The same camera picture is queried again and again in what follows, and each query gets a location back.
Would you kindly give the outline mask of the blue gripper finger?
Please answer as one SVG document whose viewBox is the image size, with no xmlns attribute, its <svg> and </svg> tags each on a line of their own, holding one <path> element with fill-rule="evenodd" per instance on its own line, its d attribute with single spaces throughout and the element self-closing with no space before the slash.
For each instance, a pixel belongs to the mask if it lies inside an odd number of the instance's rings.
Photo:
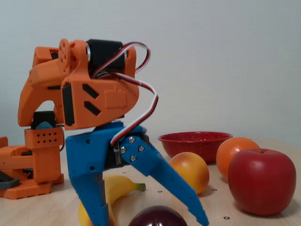
<svg viewBox="0 0 301 226">
<path fill-rule="evenodd" d="M 95 226 L 109 226 L 109 207 L 105 199 L 102 173 L 70 177 L 71 184 Z"/>
<path fill-rule="evenodd" d="M 203 226 L 209 225 L 205 210 L 195 190 L 171 167 L 161 153 L 139 136 L 120 142 L 122 159 L 143 175 L 151 176 L 173 194 Z"/>
</svg>

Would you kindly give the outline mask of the blue gripper body black servo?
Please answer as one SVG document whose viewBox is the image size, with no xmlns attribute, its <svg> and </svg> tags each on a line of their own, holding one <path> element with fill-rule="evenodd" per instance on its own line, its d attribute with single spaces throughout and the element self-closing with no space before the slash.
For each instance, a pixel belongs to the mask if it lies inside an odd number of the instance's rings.
<svg viewBox="0 0 301 226">
<path fill-rule="evenodd" d="M 151 145 L 146 128 L 137 126 L 111 145 L 114 135 L 124 127 L 122 122 L 110 122 L 91 132 L 67 137 L 69 177 L 94 175 L 125 165 L 132 165 L 145 176 L 150 175 Z"/>
</svg>

